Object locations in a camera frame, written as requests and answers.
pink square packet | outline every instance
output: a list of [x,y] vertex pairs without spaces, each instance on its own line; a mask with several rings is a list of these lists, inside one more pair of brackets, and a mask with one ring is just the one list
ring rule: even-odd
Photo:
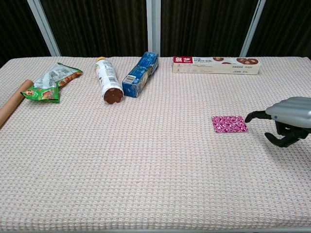
[[212,116],[216,133],[241,133],[248,128],[242,116]]

snack bag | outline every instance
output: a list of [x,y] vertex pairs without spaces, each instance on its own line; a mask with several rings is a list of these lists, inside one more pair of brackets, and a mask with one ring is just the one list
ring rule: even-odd
[[61,63],[38,79],[32,87],[22,92],[30,100],[59,103],[58,87],[79,77],[83,72]]

textured tablecloth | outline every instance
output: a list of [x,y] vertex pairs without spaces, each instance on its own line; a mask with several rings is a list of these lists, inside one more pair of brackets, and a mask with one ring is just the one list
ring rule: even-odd
[[[118,79],[138,57],[113,57]],[[0,231],[311,226],[311,136],[278,148],[272,120],[215,133],[212,116],[311,97],[311,61],[262,57],[259,75],[173,74],[109,105],[95,58],[41,57],[0,69],[0,106],[56,62],[84,74],[60,104],[24,100],[0,129]]]

white box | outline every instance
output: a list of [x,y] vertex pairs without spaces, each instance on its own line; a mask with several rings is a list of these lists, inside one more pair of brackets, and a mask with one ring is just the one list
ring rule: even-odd
[[241,57],[174,57],[173,73],[258,74],[261,63]]

package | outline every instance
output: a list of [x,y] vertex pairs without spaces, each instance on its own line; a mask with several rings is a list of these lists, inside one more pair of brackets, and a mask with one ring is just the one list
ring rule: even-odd
[[124,94],[130,97],[138,97],[157,66],[158,54],[145,52],[140,61],[122,81]]
[[123,97],[123,90],[111,62],[105,57],[99,57],[95,64],[95,73],[101,85],[104,101],[110,104],[119,103]]
[[258,74],[260,62],[240,57],[174,57],[173,73]]
[[82,75],[82,71],[61,63],[38,79],[32,87],[22,92],[30,100],[59,103],[58,87]]

